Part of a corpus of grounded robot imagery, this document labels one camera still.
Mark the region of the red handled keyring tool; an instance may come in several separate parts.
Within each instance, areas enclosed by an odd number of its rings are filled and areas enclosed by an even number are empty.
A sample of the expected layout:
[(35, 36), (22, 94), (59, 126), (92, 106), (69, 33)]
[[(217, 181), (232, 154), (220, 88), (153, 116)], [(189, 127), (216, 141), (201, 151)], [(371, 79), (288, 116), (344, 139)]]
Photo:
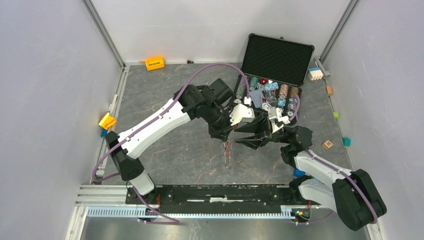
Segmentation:
[(227, 169), (229, 169), (231, 167), (231, 163), (230, 163), (231, 153), (230, 153), (230, 150), (231, 150), (230, 141), (229, 141), (229, 139), (227, 139), (224, 142), (224, 165), (225, 165), (225, 167)]

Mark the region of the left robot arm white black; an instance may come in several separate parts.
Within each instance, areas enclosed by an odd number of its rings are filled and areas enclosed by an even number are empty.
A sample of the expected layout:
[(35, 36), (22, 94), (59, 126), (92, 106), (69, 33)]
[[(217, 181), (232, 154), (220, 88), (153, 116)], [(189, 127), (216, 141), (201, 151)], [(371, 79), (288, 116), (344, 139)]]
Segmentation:
[(207, 123), (211, 138), (226, 141), (232, 126), (223, 103), (232, 96), (233, 91), (220, 78), (209, 86), (189, 84), (138, 125), (106, 135), (107, 144), (113, 150), (110, 156), (121, 179), (135, 187), (140, 200), (151, 204), (157, 198), (155, 184), (139, 159), (141, 154), (173, 129), (198, 118)]

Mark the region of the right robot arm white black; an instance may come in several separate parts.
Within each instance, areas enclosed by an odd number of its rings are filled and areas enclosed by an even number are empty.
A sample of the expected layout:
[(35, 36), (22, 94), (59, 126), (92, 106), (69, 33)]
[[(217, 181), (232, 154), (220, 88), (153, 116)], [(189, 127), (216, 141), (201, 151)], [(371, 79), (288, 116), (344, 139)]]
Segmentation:
[(367, 171), (338, 166), (310, 150), (313, 132), (309, 128), (273, 125), (259, 116), (235, 131), (250, 134), (236, 142), (252, 149), (269, 142), (286, 144), (280, 148), (283, 162), (305, 173), (290, 182), (288, 196), (293, 203), (316, 202), (337, 213), (353, 231), (376, 224), (387, 213), (387, 206)]

